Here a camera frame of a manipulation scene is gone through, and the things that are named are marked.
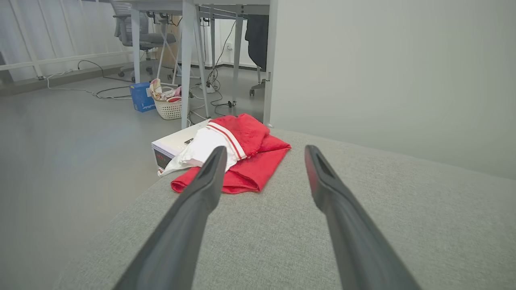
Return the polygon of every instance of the digital display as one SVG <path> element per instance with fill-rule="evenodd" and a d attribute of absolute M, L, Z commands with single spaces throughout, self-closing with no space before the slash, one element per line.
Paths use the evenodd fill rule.
<path fill-rule="evenodd" d="M 165 168 L 167 164 L 172 160 L 170 157 L 164 155 L 161 152 L 158 152 L 154 150 L 154 155 L 156 155 L 156 162 L 158 163 L 158 166 L 161 168 Z"/>

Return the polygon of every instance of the white wall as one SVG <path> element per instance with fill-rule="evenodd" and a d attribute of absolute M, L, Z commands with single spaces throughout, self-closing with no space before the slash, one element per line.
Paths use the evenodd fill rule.
<path fill-rule="evenodd" d="M 219 65 L 221 64 L 227 64 L 227 65 L 233 65 L 234 58 L 235 58 L 235 31 L 236 27 L 233 28 L 233 31 L 231 31 L 231 26 L 233 26 L 234 20 L 230 19 L 216 19 L 215 20 L 215 61 L 219 58 L 221 52 L 222 56 L 219 60 Z M 211 30 L 207 23 L 204 23 L 204 31 L 206 36 L 206 65 L 211 66 L 212 65 L 212 49 L 211 49 Z M 244 20 L 243 27 L 242 27 L 242 40 L 240 42 L 240 66 L 243 67 L 251 67 L 256 68 L 256 64 L 251 60 L 248 54 L 247 46 L 248 42 L 245 40 L 246 35 L 246 29 L 247 28 L 247 20 Z M 226 43 L 226 46 L 222 47 L 224 45 L 224 42 L 226 38 L 228 37 L 229 33 L 231 32 L 231 35 L 229 36 L 228 42 Z M 232 44 L 233 50 L 229 51 L 227 49 L 228 43 Z M 198 56 L 197 56 L 197 49 L 194 48 L 192 50 L 192 63 L 195 65 L 198 65 Z"/>
<path fill-rule="evenodd" d="M 42 10 L 45 13 L 49 34 L 43 21 L 43 15 L 36 0 L 17 0 L 23 13 L 23 21 L 27 28 L 30 40 L 38 60 L 61 58 L 91 53 L 106 53 L 121 50 L 131 50 L 122 47 L 118 38 L 114 37 L 116 20 L 110 3 L 83 1 L 86 21 L 80 10 L 77 0 L 63 0 L 68 12 L 72 37 L 75 41 L 77 53 L 74 54 L 72 42 L 68 36 L 65 19 L 59 0 L 42 0 Z M 11 4 L 8 0 L 0 1 L 0 51 L 7 64 L 28 62 L 29 54 L 25 48 L 20 29 L 14 17 Z M 101 66 L 125 63 L 130 61 L 127 56 L 109 56 L 90 59 Z M 89 63 L 81 63 L 81 68 L 95 67 Z M 77 61 L 42 65 L 44 75 L 59 73 L 67 69 L 76 69 Z M 14 80 L 36 77 L 32 67 L 10 70 Z"/>
<path fill-rule="evenodd" d="M 516 179 L 515 15 L 512 0 L 281 0 L 271 124 Z"/>

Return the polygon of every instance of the blue box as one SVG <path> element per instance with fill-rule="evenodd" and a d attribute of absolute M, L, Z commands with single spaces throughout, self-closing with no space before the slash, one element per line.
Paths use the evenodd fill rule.
<path fill-rule="evenodd" d="M 149 90 L 150 85 L 150 83 L 139 83 L 129 87 L 135 110 L 146 112 L 156 108 L 154 99 L 151 97 L 151 91 Z"/>

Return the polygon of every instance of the red stripe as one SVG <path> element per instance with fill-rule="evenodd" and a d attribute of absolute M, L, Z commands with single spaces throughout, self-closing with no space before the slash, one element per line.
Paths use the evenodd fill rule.
<path fill-rule="evenodd" d="M 229 140 L 229 142 L 231 142 L 231 145 L 233 145 L 233 149 L 235 150 L 236 155 L 238 155 L 238 159 L 242 159 L 242 157 L 240 156 L 240 153 L 239 153 L 239 152 L 238 152 L 238 150 L 236 149 L 235 143 L 233 143 L 233 141 L 231 140 L 231 138 L 230 138 L 230 137 L 229 137 L 229 136 L 228 136 L 224 131 L 222 131 L 222 130 L 221 130 L 221 129 L 219 129 L 219 128 L 213 127 L 213 126 L 211 126 L 210 124 L 206 125 L 206 127 L 213 128 L 213 129 L 215 129 L 215 130 L 217 130 L 217 131 L 219 131 L 219 132 L 223 133 L 223 134 L 226 136 L 226 138 Z"/>

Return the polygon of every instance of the white device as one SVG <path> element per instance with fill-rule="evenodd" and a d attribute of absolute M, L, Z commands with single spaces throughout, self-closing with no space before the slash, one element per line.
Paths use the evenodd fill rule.
<path fill-rule="evenodd" d="M 163 172 L 167 164 L 186 148 L 197 134 L 197 131 L 200 128 L 206 127 L 208 122 L 209 119 L 152 142 L 152 150 L 154 151 L 158 170 Z"/>

